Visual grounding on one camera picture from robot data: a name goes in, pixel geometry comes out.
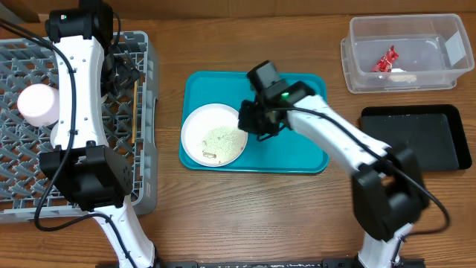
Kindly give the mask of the pink white bowl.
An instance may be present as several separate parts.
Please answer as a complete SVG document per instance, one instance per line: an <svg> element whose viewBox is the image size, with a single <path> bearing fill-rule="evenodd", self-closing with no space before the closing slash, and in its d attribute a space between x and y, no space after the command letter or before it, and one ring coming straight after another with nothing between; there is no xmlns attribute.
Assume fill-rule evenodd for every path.
<svg viewBox="0 0 476 268"><path fill-rule="evenodd" d="M50 126L60 116L59 91L42 83L22 90L16 105L22 117L34 127Z"/></svg>

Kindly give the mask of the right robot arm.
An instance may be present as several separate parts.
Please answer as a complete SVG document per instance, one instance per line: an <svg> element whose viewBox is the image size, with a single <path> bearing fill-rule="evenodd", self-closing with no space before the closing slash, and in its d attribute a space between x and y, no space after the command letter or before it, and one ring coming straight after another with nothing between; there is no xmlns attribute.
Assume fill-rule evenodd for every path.
<svg viewBox="0 0 476 268"><path fill-rule="evenodd" d="M301 81L251 88L255 99L244 100L239 109L241 130L267 139L287 127L313 141L350 175L353 213L365 234L348 265L423 267L423 261L399 254L429 203L414 154L364 134Z"/></svg>

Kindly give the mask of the wooden chopstick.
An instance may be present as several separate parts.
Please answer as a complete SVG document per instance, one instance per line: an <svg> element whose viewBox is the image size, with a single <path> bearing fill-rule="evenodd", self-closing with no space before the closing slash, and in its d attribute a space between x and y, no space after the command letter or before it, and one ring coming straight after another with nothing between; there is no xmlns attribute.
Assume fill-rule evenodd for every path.
<svg viewBox="0 0 476 268"><path fill-rule="evenodd" d="M132 144L135 144L137 132L137 96L138 96L138 81L135 81L133 89L133 110L132 110Z"/></svg>

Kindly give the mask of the pile of rice grains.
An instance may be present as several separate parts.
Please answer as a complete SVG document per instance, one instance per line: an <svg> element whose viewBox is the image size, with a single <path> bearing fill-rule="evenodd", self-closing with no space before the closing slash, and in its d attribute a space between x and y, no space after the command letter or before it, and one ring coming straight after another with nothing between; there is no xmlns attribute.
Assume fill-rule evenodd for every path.
<svg viewBox="0 0 476 268"><path fill-rule="evenodd" d="M202 139L202 155L214 165L232 162L244 150L247 135L237 127L221 126Z"/></svg>

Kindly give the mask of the red snack wrapper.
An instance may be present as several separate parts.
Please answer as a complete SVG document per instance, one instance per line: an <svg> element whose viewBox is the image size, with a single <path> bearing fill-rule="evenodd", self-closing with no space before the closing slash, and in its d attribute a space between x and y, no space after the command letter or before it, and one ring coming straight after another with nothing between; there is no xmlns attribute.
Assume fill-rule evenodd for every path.
<svg viewBox="0 0 476 268"><path fill-rule="evenodd" d="M372 67L372 72L391 72L393 63L399 58L392 45L385 55Z"/></svg>

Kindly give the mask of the large white round plate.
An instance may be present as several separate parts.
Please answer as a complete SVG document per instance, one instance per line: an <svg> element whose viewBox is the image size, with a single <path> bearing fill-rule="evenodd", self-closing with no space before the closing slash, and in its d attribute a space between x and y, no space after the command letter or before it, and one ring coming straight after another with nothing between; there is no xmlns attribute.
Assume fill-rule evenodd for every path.
<svg viewBox="0 0 476 268"><path fill-rule="evenodd" d="M206 159L202 155L202 139L208 131L221 126L238 128L238 111L221 103L212 103L201 106L191 112L181 128L181 145L187 156L195 163L209 168L217 168L232 163L233 161L214 165L210 159Z"/></svg>

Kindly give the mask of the grey green bowl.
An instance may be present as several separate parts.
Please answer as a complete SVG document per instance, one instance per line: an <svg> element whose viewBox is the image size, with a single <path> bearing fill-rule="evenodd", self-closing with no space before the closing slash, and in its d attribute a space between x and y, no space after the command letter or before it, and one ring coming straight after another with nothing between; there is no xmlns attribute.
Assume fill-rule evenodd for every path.
<svg viewBox="0 0 476 268"><path fill-rule="evenodd" d="M50 134L50 143L51 143L51 146L53 148L56 147L56 142L55 142L55 138L57 136L57 131L58 131L58 124L55 124L51 130L51 134Z"/></svg>

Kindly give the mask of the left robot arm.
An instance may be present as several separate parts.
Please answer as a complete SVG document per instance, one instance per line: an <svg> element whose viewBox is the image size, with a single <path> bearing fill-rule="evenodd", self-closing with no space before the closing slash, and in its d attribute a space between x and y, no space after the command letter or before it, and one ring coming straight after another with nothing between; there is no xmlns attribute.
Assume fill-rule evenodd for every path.
<svg viewBox="0 0 476 268"><path fill-rule="evenodd" d="M111 51L113 11L103 1L54 10L45 23L59 75L59 118L54 149L39 166L83 220L95 219L119 267L153 267L156 250L132 207L132 168L109 147L102 118L103 63Z"/></svg>

